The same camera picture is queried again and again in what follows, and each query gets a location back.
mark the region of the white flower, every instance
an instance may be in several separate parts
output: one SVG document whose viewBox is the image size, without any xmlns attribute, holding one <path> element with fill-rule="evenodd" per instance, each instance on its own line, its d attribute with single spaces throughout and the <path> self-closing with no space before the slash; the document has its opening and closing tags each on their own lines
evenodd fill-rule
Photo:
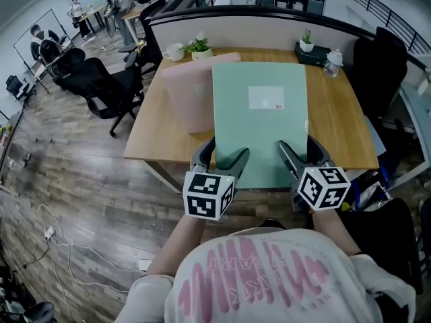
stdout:
<svg viewBox="0 0 431 323">
<path fill-rule="evenodd" d="M 200 31 L 200 33 L 197 34 L 196 39 L 197 40 L 203 40 L 204 39 L 202 31 Z"/>
</svg>

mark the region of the forearm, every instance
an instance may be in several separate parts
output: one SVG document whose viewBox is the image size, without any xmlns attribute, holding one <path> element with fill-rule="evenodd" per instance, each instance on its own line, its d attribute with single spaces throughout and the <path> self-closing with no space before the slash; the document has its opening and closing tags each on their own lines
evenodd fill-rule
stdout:
<svg viewBox="0 0 431 323">
<path fill-rule="evenodd" d="M 175 276 L 181 262 L 201 243 L 205 222 L 204 219 L 184 215 L 151 262 L 146 275 Z"/>
<path fill-rule="evenodd" d="M 337 212 L 333 209 L 315 212 L 312 215 L 312 220 L 314 229 L 331 239 L 348 256 L 353 256 L 361 252 L 359 246 L 344 227 Z"/>
</svg>

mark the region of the black cable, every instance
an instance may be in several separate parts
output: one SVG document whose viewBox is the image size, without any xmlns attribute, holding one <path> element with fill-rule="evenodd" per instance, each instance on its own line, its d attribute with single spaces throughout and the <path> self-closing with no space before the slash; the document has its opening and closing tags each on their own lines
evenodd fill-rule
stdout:
<svg viewBox="0 0 431 323">
<path fill-rule="evenodd" d="M 36 255 L 35 255 L 35 253 L 33 252 L 33 258 L 34 258 L 34 260 L 33 260 L 32 262 L 28 262 L 28 263 L 26 263 L 26 264 L 23 264 L 23 265 L 22 265 L 22 268 L 27 269 L 27 266 L 28 266 L 29 264 L 34 264 L 34 263 L 36 263 L 36 262 L 38 262 L 38 261 L 40 261 L 40 260 L 42 260 L 42 259 L 44 258 L 44 256 L 46 255 L 46 253 L 47 253 L 47 252 L 48 252 L 48 250 L 49 250 L 48 239 L 46 239 L 46 238 L 45 238 L 45 242 L 46 242 L 46 250 L 45 250 L 45 252 L 42 254 L 42 256 L 41 256 L 41 257 L 39 257 L 39 258 L 37 258 L 37 257 L 36 257 Z"/>
</svg>

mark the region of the wooden floor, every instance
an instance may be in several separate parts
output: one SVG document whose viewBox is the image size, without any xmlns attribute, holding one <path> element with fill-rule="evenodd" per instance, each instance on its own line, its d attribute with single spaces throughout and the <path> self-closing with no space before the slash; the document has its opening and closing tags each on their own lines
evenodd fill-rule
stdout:
<svg viewBox="0 0 431 323">
<path fill-rule="evenodd" d="M 120 40 L 112 40 L 101 32 L 82 48 L 87 57 L 99 57 L 108 70 L 114 71 L 124 66 L 124 55 L 116 51 L 120 45 Z M 144 91 L 151 78 L 144 78 Z M 0 195 L 1 241 L 18 278 L 38 301 L 54 303 L 58 321 L 68 322 L 71 320 L 53 270 L 51 251 L 40 262 L 22 268 L 23 263 L 32 260 L 32 253 L 39 256 L 46 248 L 38 219 L 39 206 L 45 204 L 55 214 L 68 243 L 90 246 L 120 267 L 137 268 L 138 259 L 152 259 L 162 247 L 183 215 L 183 200 L 140 164 L 123 159 L 133 126 L 130 116 L 117 127 L 118 138 L 113 139 L 108 133 L 112 120 L 92 115 L 84 99 L 60 90 L 49 78 L 44 83 L 50 94 L 39 89 L 31 99 L 11 149 L 10 158 L 16 161 L 8 169 L 5 183 L 19 191 L 21 197 L 15 200 Z M 32 158 L 23 168 L 18 160 L 27 152 Z M 166 167 L 178 180 L 187 170 L 186 166 Z M 412 198 L 412 190 L 416 189 L 401 193 L 414 207 L 418 197 Z M 426 195 L 429 193 L 421 194 L 421 198 Z M 62 242 L 55 220 L 45 208 L 40 212 L 46 226 L 55 228 L 56 241 Z M 224 218 L 219 223 L 208 223 L 205 239 L 254 227 L 268 217 L 287 227 L 304 226 L 304 219 L 292 212 L 288 193 L 240 191 Z M 74 283 L 65 247 L 55 247 L 54 257 L 73 321 L 112 322 L 126 295 L 105 287 Z M 118 271 L 89 250 L 76 247 L 72 248 L 71 268 L 80 281 L 104 283 L 122 290 L 141 276 Z"/>
</svg>

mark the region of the white mug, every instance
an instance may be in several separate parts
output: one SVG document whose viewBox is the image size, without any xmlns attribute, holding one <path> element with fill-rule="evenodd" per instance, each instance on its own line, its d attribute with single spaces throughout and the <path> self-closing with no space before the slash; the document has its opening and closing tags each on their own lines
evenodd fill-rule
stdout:
<svg viewBox="0 0 431 323">
<path fill-rule="evenodd" d="M 171 44 L 166 51 L 163 52 L 162 56 L 165 59 L 171 61 L 180 61 L 184 59 L 184 49 L 181 43 Z"/>
</svg>

